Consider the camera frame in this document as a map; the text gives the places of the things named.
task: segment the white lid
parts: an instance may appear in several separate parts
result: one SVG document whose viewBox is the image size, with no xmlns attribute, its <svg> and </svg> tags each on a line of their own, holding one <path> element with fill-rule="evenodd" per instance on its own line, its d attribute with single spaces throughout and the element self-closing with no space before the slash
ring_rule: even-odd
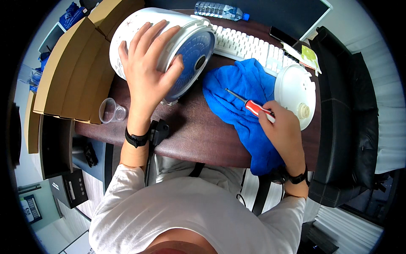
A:
<svg viewBox="0 0 406 254">
<path fill-rule="evenodd" d="M 146 22 L 156 24 L 161 20 L 166 20 L 168 23 L 160 34 L 176 25 L 179 25 L 181 30 L 165 46 L 158 59 L 157 70 L 166 72 L 177 54 L 183 55 L 185 65 L 181 76 L 163 101 L 169 103 L 186 93 L 213 54 L 216 38 L 207 18 L 160 8 L 141 9 L 128 16 L 118 26 L 110 44 L 109 55 L 111 66 L 117 75 L 126 79 L 118 54 L 120 43 L 125 40 L 128 48 L 135 33 Z"/>
<path fill-rule="evenodd" d="M 316 108 L 316 86 L 311 74 L 299 64 L 287 66 L 275 81 L 275 101 L 299 119 L 300 130 L 309 126 Z"/>
</svg>

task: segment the dark wooden desk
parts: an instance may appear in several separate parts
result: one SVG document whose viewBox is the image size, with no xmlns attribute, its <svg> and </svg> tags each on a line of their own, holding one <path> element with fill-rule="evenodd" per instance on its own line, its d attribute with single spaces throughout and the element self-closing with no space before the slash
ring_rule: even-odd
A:
<svg viewBox="0 0 406 254">
<path fill-rule="evenodd" d="M 193 14 L 192 10 L 180 12 Z M 269 36 L 270 28 L 265 25 L 253 21 L 233 22 L 214 17 L 209 19 L 215 25 L 253 35 L 277 47 L 282 46 L 279 41 Z M 250 167 L 251 155 L 240 142 L 234 126 L 224 123 L 211 112 L 202 93 L 202 78 L 208 71 L 224 65 L 233 65 L 233 63 L 232 59 L 214 54 L 200 78 L 176 105 L 158 105 L 152 119 L 166 120 L 171 132 L 170 136 L 155 148 L 156 154 L 211 165 Z M 313 75 L 311 80 L 316 83 L 316 111 L 310 125 L 302 131 L 302 141 L 308 169 L 314 171 L 320 143 L 320 91 L 314 71 L 311 69 L 308 71 Z M 127 82 L 116 75 L 109 97 L 114 98 L 121 106 L 129 107 L 130 92 Z M 76 122 L 75 131 L 93 139 L 121 146 L 125 139 L 126 125 L 126 120 L 101 125 Z"/>
</svg>

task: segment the beige knob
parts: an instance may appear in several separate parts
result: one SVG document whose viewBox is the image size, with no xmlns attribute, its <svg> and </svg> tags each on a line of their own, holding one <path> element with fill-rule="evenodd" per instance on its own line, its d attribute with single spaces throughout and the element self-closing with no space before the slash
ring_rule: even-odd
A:
<svg viewBox="0 0 406 254">
<path fill-rule="evenodd" d="M 299 105 L 299 119 L 305 119 L 310 116 L 310 108 L 304 103 Z"/>
</svg>

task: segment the white t-shirt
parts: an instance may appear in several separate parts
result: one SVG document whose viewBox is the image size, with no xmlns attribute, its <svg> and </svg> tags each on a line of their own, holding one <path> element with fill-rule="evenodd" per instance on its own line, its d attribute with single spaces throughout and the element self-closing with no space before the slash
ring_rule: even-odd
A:
<svg viewBox="0 0 406 254">
<path fill-rule="evenodd" d="M 230 192 L 201 178 L 145 187 L 141 168 L 119 165 L 93 215 L 89 242 L 97 254 L 135 254 L 159 234 L 184 228 L 219 254 L 296 253 L 305 204 L 287 197 L 256 217 Z"/>
</svg>

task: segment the smartphone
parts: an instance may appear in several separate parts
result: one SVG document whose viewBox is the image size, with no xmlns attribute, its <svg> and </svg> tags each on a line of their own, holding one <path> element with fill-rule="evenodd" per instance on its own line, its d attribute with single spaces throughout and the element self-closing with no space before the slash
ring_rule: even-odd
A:
<svg viewBox="0 0 406 254">
<path fill-rule="evenodd" d="M 279 41 L 283 41 L 287 43 L 289 46 L 293 47 L 294 45 L 297 44 L 297 40 L 294 38 L 290 37 L 289 35 L 285 34 L 281 30 L 277 29 L 276 27 L 272 26 L 271 30 L 269 30 L 269 35 L 274 37 L 275 39 Z"/>
</svg>

